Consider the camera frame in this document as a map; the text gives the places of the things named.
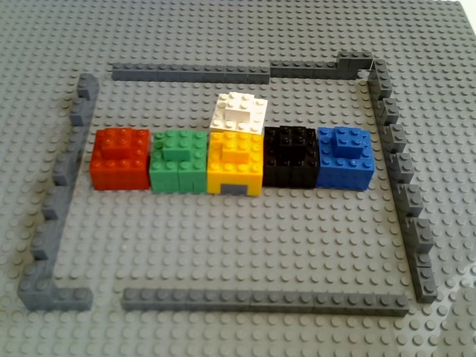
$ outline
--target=white lego brick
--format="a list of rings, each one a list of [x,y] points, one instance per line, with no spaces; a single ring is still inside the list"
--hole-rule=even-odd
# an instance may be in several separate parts
[[[226,100],[226,120],[250,123],[254,107],[254,95],[231,91]]]
[[[232,120],[226,120],[225,107],[227,106],[228,94],[220,94],[215,106],[215,112],[210,124],[212,131],[221,130],[235,130],[237,128],[237,122]]]
[[[251,121],[249,123],[237,123],[235,131],[249,132],[250,134],[261,135],[265,124],[267,106],[267,100],[255,99],[253,105],[253,112],[251,113]]]

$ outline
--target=lego baseplate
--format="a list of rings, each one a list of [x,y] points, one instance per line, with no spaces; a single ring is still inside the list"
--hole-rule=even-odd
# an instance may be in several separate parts
[[[60,8],[57,3],[19,1],[2,4],[2,9],[1,19],[9,29],[4,33],[10,36],[1,45],[7,69],[0,102],[0,183],[5,193],[0,215],[2,355],[474,354],[475,193],[470,164],[475,105],[470,94],[475,67],[468,48],[475,45],[475,37],[460,5],[128,1]],[[63,11],[69,16],[61,16]],[[418,25],[421,19],[424,26]],[[140,25],[131,30],[130,22]],[[218,40],[224,36],[222,28],[231,29],[226,30],[225,45]],[[416,171],[414,183],[425,203],[421,214],[430,219],[435,236],[430,256],[439,287],[435,303],[425,306],[412,300],[408,316],[398,320],[262,312],[125,313],[120,308],[125,286],[154,289],[160,283],[164,289],[192,289],[204,281],[209,289],[255,285],[281,290],[286,285],[314,290],[317,283],[323,290],[338,286],[343,292],[403,292],[413,297],[374,131],[373,147],[380,160],[368,196],[316,190],[309,200],[302,191],[265,189],[262,200],[197,199],[198,209],[190,209],[192,196],[119,193],[109,198],[91,193],[86,153],[54,274],[62,288],[90,286],[94,305],[82,313],[24,310],[16,286],[31,259],[28,246],[39,203],[51,186],[54,159],[64,150],[62,141],[68,140],[68,101],[79,73],[94,73],[102,86],[86,147],[90,150],[95,130],[107,126],[206,129],[216,94],[247,88],[116,84],[103,75],[108,62],[238,65],[237,59],[245,57],[246,65],[266,65],[277,55],[293,54],[333,61],[340,48],[372,51],[391,68],[406,151]],[[256,95],[268,91],[263,97],[270,101],[272,116],[266,124],[365,128],[374,123],[368,102],[362,102],[369,97],[358,82],[284,79],[270,87],[251,90]],[[184,218],[174,223],[171,218],[177,214]],[[164,222],[167,234],[162,235],[158,227]],[[388,233],[392,239],[385,238]],[[303,276],[302,265],[316,274]]]

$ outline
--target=lego brick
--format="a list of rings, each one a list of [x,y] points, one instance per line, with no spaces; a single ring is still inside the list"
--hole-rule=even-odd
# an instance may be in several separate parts
[[[207,189],[207,133],[155,133],[149,175],[154,192],[204,193]]]
[[[291,61],[290,66],[285,70],[285,77],[312,78],[314,68],[314,62]]]
[[[340,54],[340,56],[338,55],[339,69],[370,70],[372,68],[373,56],[368,51],[362,51],[362,52],[343,51],[343,52],[339,52],[339,54]]]
[[[207,133],[189,131],[190,160],[178,163],[180,192],[207,192]]]
[[[56,259],[64,226],[64,219],[49,219],[36,228],[30,245],[36,260]]]
[[[229,146],[237,150],[227,151]],[[248,186],[248,196],[259,196],[262,183],[263,136],[239,132],[210,134],[208,193],[221,193],[223,184],[238,184]]]
[[[418,217],[423,210],[423,200],[416,184],[397,184],[393,200],[399,215]]]
[[[263,186],[315,186],[319,173],[315,130],[303,126],[267,126],[264,151]]]
[[[433,248],[433,234],[427,219],[402,217],[399,222],[407,251],[428,253]]]
[[[335,62],[316,62],[312,78],[319,80],[356,80],[358,70],[338,69]]]
[[[86,311],[92,308],[93,294],[86,288],[61,288],[52,294],[51,310]]]
[[[149,137],[145,129],[98,130],[89,165],[95,190],[148,190]]]
[[[396,124],[400,118],[399,108],[393,98],[384,98],[379,101],[379,110],[376,112],[376,119],[378,125]]]
[[[337,65],[337,69],[349,69],[350,52],[348,52],[348,51],[339,51],[337,53],[336,65]]]
[[[157,65],[142,63],[113,63],[112,79],[122,81],[156,82]]]
[[[125,310],[186,310],[187,290],[128,288],[120,304]]]
[[[243,123],[251,121],[254,107],[254,95],[231,91],[225,107],[225,119]]]
[[[227,65],[225,67],[225,83],[242,83],[248,82],[248,69],[242,65]]]
[[[125,310],[405,316],[405,295],[201,289],[124,289]]]
[[[192,159],[192,131],[167,130],[164,135],[164,146],[162,147],[162,152],[164,153],[165,160],[190,161]]]
[[[183,74],[181,73],[180,65],[157,65],[158,82],[180,82],[181,77],[183,77]]]
[[[54,162],[53,181],[56,186],[74,186],[88,132],[87,126],[72,128],[65,152],[59,154]]]
[[[222,195],[246,196],[248,186],[245,184],[222,184],[220,193]]]
[[[409,184],[414,177],[414,166],[409,154],[390,154],[386,165],[390,180],[394,183]]]
[[[360,128],[337,126],[332,132],[332,153],[337,158],[360,158],[366,132]]]
[[[368,85],[372,101],[390,98],[393,87],[387,70],[387,63],[383,59],[375,59],[368,77]]]
[[[431,268],[431,260],[428,253],[418,253],[409,247],[407,250],[408,265],[412,267]]]
[[[334,130],[318,128],[320,169],[316,187],[366,190],[375,171],[370,133],[362,131],[364,149],[361,157],[349,159],[334,155],[332,150]]]
[[[385,152],[392,154],[403,152],[407,139],[405,131],[400,124],[391,124],[389,126],[379,126],[380,143]]]
[[[85,98],[76,98],[71,105],[70,119],[73,126],[88,126],[94,115],[94,104]]]
[[[51,304],[53,266],[47,260],[37,260],[25,266],[17,294],[29,310],[46,309]]]
[[[181,65],[179,67],[179,82],[202,83],[203,82],[203,65]]]
[[[97,78],[89,73],[80,74],[77,82],[76,93],[79,98],[96,102],[99,95],[99,82]]]
[[[248,67],[248,84],[269,84],[269,67]]]
[[[174,193],[180,191],[179,163],[166,161],[162,151],[164,147],[163,132],[154,134],[150,154],[149,177],[152,191],[155,193]]]
[[[405,295],[379,295],[377,298],[378,316],[403,317],[410,309],[408,298]]]
[[[92,308],[92,291],[84,288],[58,289],[53,281],[54,264],[36,261],[25,268],[18,296],[29,310],[84,311]]]
[[[205,65],[202,81],[204,83],[225,83],[225,67],[223,65]]]
[[[251,292],[252,312],[310,313],[312,307],[310,292]]]
[[[189,290],[185,308],[190,311],[241,311],[250,306],[250,293],[240,290]]]
[[[270,62],[269,71],[273,78],[292,78],[292,61],[282,61],[273,59]]]
[[[213,112],[212,131],[234,131],[261,135],[268,101],[252,94],[220,94]]]
[[[46,219],[64,219],[73,194],[71,186],[53,186],[48,189],[42,203],[42,213]]]
[[[431,268],[416,267],[410,270],[418,303],[433,303],[438,297],[437,284]]]
[[[329,292],[315,292],[313,297],[314,306],[312,313],[314,314],[346,314],[346,299],[345,294],[329,293]]]
[[[379,304],[378,295],[374,294],[345,294],[345,313],[348,315],[375,316]]]

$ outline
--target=red lego brick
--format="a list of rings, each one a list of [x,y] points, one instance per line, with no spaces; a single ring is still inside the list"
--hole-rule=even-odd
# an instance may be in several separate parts
[[[148,190],[149,130],[98,130],[89,172],[96,190]]]
[[[96,140],[100,138],[101,154],[108,160],[120,160],[132,157],[132,133],[134,129],[99,130]]]

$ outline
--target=yellow lego brick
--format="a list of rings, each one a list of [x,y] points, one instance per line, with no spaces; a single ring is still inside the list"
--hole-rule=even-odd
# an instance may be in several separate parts
[[[221,193],[222,184],[245,184],[249,196],[263,185],[263,136],[212,132],[208,153],[207,192]]]

